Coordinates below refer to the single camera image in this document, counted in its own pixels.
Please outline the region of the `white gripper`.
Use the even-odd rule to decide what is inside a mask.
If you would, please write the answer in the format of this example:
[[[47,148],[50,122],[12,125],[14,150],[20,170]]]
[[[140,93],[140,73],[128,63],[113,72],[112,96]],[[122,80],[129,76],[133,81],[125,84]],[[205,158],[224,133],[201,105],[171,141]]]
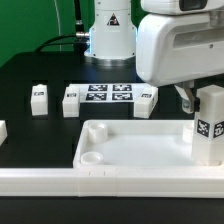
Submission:
[[[175,84],[182,110],[198,112],[194,80],[224,73],[224,0],[141,0],[136,71],[153,86]]]

